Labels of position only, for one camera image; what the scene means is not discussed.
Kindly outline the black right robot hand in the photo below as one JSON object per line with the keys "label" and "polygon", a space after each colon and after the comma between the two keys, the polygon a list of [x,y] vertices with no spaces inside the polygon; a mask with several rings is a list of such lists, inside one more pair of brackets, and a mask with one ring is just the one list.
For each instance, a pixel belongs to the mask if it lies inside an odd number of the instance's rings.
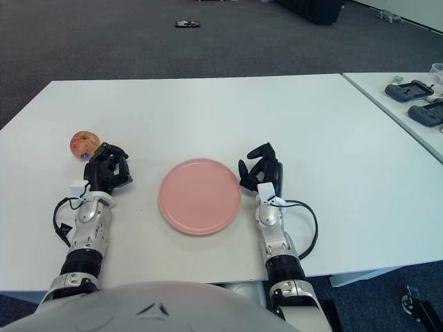
{"label": "black right robot hand", "polygon": [[282,194],[283,165],[276,158],[272,145],[267,142],[247,153],[249,160],[259,159],[257,163],[248,170],[243,160],[238,161],[239,185],[253,192],[258,192],[258,185],[272,183],[275,195]]}

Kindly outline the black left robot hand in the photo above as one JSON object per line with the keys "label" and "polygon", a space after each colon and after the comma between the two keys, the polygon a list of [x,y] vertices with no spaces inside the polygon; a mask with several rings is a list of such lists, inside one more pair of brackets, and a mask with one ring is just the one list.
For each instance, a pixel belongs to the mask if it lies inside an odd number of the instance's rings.
{"label": "black left robot hand", "polygon": [[131,183],[128,158],[120,147],[102,143],[84,168],[84,180],[89,184],[89,190],[111,194],[115,188]]}

